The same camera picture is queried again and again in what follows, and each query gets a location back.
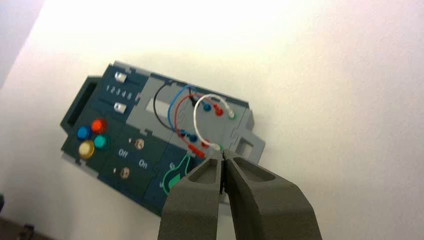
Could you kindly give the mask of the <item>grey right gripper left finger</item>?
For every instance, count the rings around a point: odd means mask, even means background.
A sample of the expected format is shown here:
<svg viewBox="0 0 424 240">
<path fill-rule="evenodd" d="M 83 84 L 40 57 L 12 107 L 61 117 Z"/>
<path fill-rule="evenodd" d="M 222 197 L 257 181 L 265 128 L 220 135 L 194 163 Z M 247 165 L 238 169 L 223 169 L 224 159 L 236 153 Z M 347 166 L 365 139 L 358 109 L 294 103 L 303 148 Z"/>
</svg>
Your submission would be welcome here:
<svg viewBox="0 0 424 240">
<path fill-rule="evenodd" d="M 158 231 L 159 240 L 215 240 L 223 159 L 209 157 L 170 191 Z"/>
</svg>

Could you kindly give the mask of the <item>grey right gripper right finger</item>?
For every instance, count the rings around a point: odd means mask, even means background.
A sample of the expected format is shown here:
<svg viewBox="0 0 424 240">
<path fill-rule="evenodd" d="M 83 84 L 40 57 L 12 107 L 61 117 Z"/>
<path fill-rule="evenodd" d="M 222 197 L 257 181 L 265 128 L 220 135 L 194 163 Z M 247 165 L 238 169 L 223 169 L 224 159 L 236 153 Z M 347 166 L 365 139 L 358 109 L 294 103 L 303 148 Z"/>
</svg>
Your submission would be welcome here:
<svg viewBox="0 0 424 240">
<path fill-rule="evenodd" d="M 321 240 L 314 209 L 293 182 L 225 150 L 224 191 L 238 240 Z"/>
</svg>

